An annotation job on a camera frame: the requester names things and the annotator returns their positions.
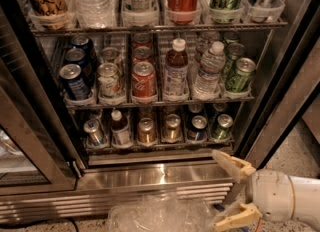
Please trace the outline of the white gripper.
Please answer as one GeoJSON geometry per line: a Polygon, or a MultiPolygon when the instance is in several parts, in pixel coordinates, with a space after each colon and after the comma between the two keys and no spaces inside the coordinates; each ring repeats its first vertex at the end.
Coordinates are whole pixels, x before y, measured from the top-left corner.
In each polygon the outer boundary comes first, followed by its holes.
{"type": "Polygon", "coordinates": [[[269,169],[256,171],[251,163],[213,150],[213,159],[236,183],[247,181],[246,201],[236,201],[213,219],[214,232],[248,226],[261,217],[269,222],[285,222],[294,211],[294,193],[288,175],[269,169]]]}

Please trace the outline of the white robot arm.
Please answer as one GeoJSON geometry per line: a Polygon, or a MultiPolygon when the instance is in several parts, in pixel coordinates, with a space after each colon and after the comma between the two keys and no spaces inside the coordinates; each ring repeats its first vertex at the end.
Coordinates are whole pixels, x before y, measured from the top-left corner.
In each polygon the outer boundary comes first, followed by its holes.
{"type": "Polygon", "coordinates": [[[252,224],[294,220],[320,231],[320,180],[289,176],[213,150],[213,159],[236,183],[246,185],[245,202],[232,203],[213,220],[214,232],[252,224]]]}

